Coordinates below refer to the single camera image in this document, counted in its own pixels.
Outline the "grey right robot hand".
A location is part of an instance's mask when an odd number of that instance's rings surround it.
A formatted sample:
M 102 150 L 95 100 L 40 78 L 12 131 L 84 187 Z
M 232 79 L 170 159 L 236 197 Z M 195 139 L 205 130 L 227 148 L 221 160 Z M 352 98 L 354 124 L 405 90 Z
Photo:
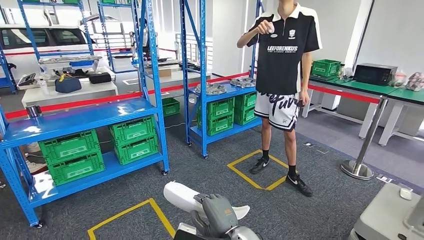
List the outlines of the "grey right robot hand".
M 194 196 L 200 203 L 208 223 L 204 222 L 197 210 L 190 211 L 191 221 L 205 237 L 223 238 L 233 227 L 238 225 L 237 216 L 229 200 L 220 194 L 206 195 L 199 193 Z

